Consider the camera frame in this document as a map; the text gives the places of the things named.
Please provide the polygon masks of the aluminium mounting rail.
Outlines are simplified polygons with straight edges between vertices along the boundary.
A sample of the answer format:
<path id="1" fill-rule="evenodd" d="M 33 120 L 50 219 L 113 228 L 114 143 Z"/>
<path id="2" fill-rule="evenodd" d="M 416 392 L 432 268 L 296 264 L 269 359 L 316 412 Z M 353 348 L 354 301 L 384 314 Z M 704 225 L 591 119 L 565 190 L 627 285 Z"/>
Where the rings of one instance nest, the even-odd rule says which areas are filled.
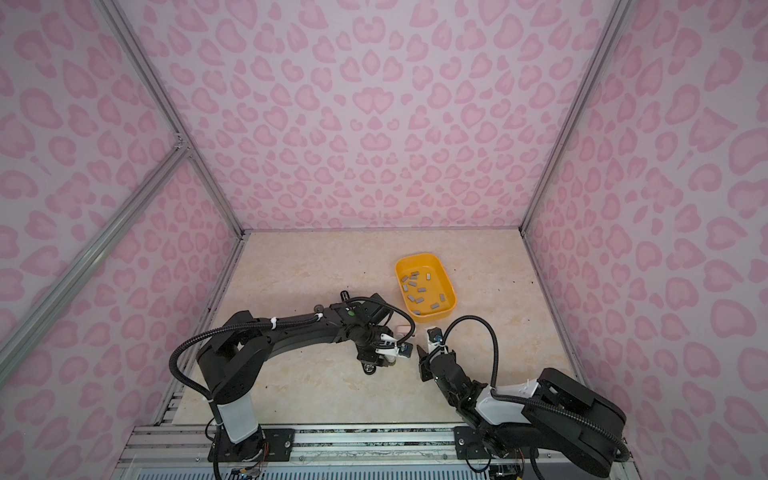
<path id="1" fill-rule="evenodd" d="M 584 479 L 563 454 L 539 449 L 492 459 L 455 423 L 269 425 L 263 461 L 208 460 L 212 427 L 138 427 L 115 479 Z"/>

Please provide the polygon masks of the black stapler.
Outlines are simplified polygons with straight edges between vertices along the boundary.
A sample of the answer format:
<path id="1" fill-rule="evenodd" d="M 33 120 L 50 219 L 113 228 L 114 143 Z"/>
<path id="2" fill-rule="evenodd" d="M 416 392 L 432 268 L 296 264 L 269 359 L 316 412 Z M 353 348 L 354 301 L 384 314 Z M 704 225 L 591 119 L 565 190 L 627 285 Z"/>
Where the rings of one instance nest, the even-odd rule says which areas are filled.
<path id="1" fill-rule="evenodd" d="M 347 327 L 347 337 L 355 346 L 364 345 L 371 341 L 372 327 L 381 321 L 381 308 L 368 298 L 364 301 L 352 301 L 347 290 L 340 292 L 340 299 L 345 304 L 345 312 L 350 318 Z M 366 375 L 374 375 L 378 366 L 362 366 Z"/>

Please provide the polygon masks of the yellow plastic tray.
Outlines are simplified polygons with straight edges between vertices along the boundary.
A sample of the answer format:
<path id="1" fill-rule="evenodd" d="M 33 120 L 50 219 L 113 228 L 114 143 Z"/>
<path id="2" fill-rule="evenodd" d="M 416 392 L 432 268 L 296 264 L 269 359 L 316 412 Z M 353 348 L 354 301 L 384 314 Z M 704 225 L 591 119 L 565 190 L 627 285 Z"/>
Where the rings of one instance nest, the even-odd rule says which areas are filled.
<path id="1" fill-rule="evenodd" d="M 419 280 L 411 281 L 409 276 L 419 272 Z M 426 273 L 432 274 L 427 281 Z M 400 282 L 401 295 L 406 310 L 417 323 L 429 323 L 448 317 L 457 305 L 457 297 L 452 282 L 441 260 L 431 253 L 418 253 L 403 257 L 395 263 L 395 274 Z M 417 288 L 426 288 L 425 293 L 418 293 Z M 445 302 L 439 301 L 439 294 L 444 294 Z M 431 309 L 430 305 L 439 303 Z"/>

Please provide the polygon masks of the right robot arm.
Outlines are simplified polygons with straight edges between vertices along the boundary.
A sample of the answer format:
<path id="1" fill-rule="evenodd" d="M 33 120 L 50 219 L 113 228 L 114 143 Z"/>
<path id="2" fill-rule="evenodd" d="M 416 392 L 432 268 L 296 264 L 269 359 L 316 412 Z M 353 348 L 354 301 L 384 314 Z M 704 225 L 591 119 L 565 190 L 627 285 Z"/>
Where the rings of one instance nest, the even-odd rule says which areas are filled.
<path id="1" fill-rule="evenodd" d="M 534 381 L 494 388 L 470 379 L 453 351 L 417 352 L 421 379 L 436 383 L 489 454 L 554 450 L 599 478 L 630 459 L 623 410 L 563 372 L 546 368 Z"/>

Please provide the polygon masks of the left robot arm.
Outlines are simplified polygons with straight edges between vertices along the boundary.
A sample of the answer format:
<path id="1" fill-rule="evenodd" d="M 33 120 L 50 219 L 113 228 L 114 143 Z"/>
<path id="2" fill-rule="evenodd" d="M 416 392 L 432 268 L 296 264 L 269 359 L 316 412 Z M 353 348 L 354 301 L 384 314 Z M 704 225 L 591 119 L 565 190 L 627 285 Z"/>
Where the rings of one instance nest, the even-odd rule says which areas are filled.
<path id="1" fill-rule="evenodd" d="M 308 314 L 267 318 L 243 310 L 202 333 L 196 363 L 215 425 L 208 460 L 265 458 L 266 434 L 250 392 L 268 360 L 314 345 L 350 342 L 364 373 L 372 375 L 410 357 L 415 333 L 412 315 L 380 295 L 351 297 L 346 291 L 339 302 L 317 305 Z"/>

